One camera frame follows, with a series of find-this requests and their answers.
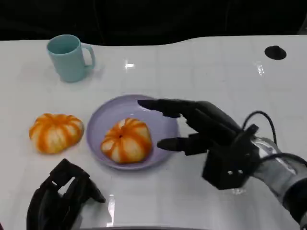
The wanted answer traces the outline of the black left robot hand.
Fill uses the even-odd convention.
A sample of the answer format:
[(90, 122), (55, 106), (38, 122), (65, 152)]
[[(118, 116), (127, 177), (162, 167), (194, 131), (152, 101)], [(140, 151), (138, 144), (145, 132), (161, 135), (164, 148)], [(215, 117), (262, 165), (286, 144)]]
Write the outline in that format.
[(84, 203), (106, 199), (79, 166), (63, 159), (35, 190), (27, 211), (28, 230), (70, 230)]

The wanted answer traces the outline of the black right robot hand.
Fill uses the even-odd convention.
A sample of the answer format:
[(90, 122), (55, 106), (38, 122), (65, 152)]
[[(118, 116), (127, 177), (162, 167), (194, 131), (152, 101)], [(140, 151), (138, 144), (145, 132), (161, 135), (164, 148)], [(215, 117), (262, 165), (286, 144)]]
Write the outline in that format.
[(186, 138), (166, 138), (158, 141), (157, 147), (168, 151), (183, 151), (185, 155), (205, 153), (214, 144), (230, 145), (241, 132), (241, 127), (225, 112), (208, 101), (180, 99), (138, 100), (146, 109), (161, 112), (163, 116), (179, 118), (196, 133)]

